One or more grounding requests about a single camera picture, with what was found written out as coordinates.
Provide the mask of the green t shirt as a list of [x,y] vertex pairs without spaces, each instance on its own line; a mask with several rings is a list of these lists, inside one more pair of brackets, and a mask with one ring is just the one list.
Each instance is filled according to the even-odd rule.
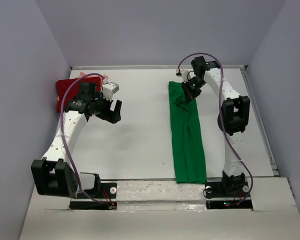
[[205,184],[206,158],[197,102],[186,104],[182,84],[168,83],[171,144],[178,184]]

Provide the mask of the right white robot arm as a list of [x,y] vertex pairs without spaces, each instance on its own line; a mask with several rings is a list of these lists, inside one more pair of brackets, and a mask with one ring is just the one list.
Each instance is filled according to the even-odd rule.
[[206,183],[203,195],[213,198],[242,198],[249,197],[252,183],[246,180],[247,167],[239,156],[242,139],[250,116],[250,98],[238,93],[224,77],[222,64],[216,57],[207,61],[207,53],[192,53],[190,71],[180,67],[176,75],[182,78],[182,89],[185,103],[189,104],[202,92],[204,85],[209,85],[218,97],[217,124],[224,137],[224,167],[220,181]]

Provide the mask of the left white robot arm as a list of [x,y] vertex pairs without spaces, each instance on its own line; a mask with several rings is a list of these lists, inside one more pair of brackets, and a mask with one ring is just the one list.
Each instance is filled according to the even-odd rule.
[[111,110],[113,96],[119,85],[107,82],[101,86],[81,82],[78,93],[64,102],[54,139],[41,159],[31,164],[31,172],[39,195],[74,198],[85,193],[94,198],[100,194],[102,185],[97,173],[80,173],[74,167],[71,156],[79,135],[89,118],[96,116],[115,124],[121,120],[122,101],[117,100]]

